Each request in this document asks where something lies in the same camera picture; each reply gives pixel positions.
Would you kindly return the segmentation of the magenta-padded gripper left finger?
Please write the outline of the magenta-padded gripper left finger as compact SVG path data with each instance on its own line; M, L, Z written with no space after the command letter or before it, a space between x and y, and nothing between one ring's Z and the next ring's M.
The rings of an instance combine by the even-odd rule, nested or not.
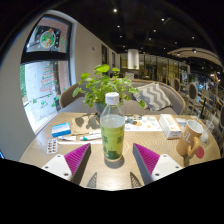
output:
M79 185L90 154L91 144L88 143L66 155L57 154L42 169Z

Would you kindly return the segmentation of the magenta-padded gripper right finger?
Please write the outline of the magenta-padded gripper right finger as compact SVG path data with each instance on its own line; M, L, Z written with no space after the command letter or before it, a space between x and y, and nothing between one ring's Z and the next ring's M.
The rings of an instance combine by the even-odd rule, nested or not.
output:
M133 155L145 185L182 169L168 154L159 155L136 143L133 144Z

